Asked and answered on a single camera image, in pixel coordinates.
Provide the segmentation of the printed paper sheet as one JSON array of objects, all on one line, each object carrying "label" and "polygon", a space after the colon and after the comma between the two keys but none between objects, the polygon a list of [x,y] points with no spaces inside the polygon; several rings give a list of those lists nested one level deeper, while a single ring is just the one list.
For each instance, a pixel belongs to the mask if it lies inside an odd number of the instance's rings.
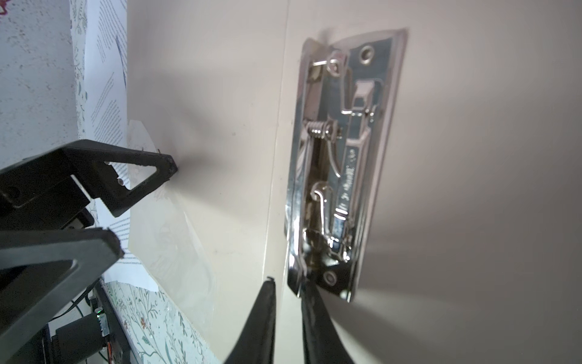
[{"label": "printed paper sheet", "polygon": [[[84,122],[89,139],[127,147],[127,2],[88,1],[84,56],[86,106]],[[117,281],[157,292],[159,286],[128,249],[130,213],[114,217],[101,198],[96,201],[97,225],[112,230],[121,241],[124,257],[105,274]]]}]

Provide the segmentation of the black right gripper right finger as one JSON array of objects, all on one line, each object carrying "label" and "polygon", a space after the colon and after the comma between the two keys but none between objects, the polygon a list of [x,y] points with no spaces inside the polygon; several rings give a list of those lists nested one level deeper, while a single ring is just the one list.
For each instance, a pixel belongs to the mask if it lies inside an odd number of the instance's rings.
[{"label": "black right gripper right finger", "polygon": [[317,286],[304,281],[300,291],[305,363],[354,363],[330,318]]}]

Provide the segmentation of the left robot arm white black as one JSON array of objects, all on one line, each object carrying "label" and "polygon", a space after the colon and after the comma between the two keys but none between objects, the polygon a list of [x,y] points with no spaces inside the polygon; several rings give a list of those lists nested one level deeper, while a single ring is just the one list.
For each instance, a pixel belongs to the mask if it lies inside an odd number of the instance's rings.
[{"label": "left robot arm white black", "polygon": [[80,363],[103,349],[108,316],[95,311],[59,329],[124,256],[115,232],[88,210],[119,217],[177,173],[162,153],[79,140],[1,172],[1,361]]}]

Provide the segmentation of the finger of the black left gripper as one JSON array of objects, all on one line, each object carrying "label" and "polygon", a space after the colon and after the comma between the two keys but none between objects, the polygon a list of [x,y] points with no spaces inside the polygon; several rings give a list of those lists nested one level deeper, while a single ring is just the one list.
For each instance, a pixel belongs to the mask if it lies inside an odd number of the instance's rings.
[{"label": "finger of the black left gripper", "polygon": [[101,228],[1,233],[1,349],[19,350],[124,255]]},{"label": "finger of the black left gripper", "polygon": [[120,217],[174,176],[172,156],[131,150],[93,140],[78,140],[61,148],[72,173],[94,200]]}]

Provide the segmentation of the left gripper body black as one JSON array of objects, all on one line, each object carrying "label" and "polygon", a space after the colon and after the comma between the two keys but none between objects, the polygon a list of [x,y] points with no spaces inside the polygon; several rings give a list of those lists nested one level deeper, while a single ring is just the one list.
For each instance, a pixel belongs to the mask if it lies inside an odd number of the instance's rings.
[{"label": "left gripper body black", "polygon": [[1,170],[1,229],[49,231],[95,224],[89,199],[72,178],[63,150],[24,159]]}]

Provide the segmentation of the beige file folder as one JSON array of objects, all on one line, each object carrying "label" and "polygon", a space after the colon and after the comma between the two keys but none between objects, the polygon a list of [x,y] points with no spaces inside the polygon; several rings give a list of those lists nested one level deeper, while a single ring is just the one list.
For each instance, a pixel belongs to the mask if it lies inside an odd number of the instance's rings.
[{"label": "beige file folder", "polygon": [[284,206],[303,43],[403,28],[357,363],[581,361],[579,1],[131,1],[128,117],[177,162],[131,246],[218,359],[266,277],[303,361]]}]

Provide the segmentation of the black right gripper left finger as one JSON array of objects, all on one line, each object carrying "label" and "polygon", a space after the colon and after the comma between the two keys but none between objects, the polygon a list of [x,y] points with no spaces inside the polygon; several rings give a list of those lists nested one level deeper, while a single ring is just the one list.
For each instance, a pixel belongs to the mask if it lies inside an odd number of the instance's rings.
[{"label": "black right gripper left finger", "polygon": [[272,363],[276,328],[276,284],[263,283],[233,350],[224,363]]}]

